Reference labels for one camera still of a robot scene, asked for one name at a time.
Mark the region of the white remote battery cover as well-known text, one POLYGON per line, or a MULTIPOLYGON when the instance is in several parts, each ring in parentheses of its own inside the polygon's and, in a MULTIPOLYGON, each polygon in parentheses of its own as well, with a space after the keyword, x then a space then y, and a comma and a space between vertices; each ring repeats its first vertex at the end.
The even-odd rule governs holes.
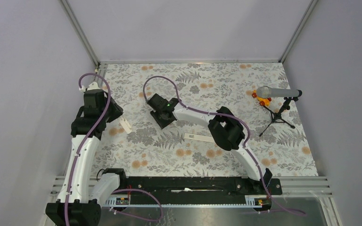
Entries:
POLYGON ((209 136, 185 133, 184 138, 185 139, 190 139, 190 140, 197 140, 197 141, 214 143, 214 139, 212 137, 209 137, 209 136))

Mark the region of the white remote control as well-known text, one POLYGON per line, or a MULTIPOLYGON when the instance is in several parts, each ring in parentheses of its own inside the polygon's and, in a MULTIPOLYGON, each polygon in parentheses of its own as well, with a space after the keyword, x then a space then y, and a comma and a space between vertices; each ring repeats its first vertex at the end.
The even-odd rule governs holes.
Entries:
POLYGON ((120 122, 120 125, 122 126, 122 128, 124 129, 124 131, 127 134, 132 133, 132 126, 124 117, 120 117, 119 122, 120 122))

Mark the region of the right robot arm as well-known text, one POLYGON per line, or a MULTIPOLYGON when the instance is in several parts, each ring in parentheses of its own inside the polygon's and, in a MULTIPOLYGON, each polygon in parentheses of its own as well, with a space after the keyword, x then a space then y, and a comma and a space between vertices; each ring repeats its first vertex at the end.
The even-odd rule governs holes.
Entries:
POLYGON ((152 108, 150 114, 161 129, 174 121, 187 121, 208 129, 214 142, 221 149, 230 151, 242 164, 248 178, 252 180, 254 192, 263 194, 270 188, 271 171, 258 161, 247 144, 250 135, 243 131, 245 123, 228 108, 223 106, 210 112, 186 106, 177 98, 166 100, 158 94, 148 99, 147 104, 152 108))

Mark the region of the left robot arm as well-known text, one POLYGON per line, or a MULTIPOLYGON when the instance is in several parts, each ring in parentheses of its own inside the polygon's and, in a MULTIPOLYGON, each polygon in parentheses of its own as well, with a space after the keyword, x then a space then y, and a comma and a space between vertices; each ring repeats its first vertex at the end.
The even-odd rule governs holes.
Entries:
POLYGON ((122 108, 102 89, 84 92, 83 106, 71 124, 71 156, 65 180, 54 202, 47 204, 45 213, 57 226, 96 226, 101 209, 114 191, 127 189, 120 175, 104 173, 93 189, 89 188, 94 155, 107 123, 123 114, 122 108))

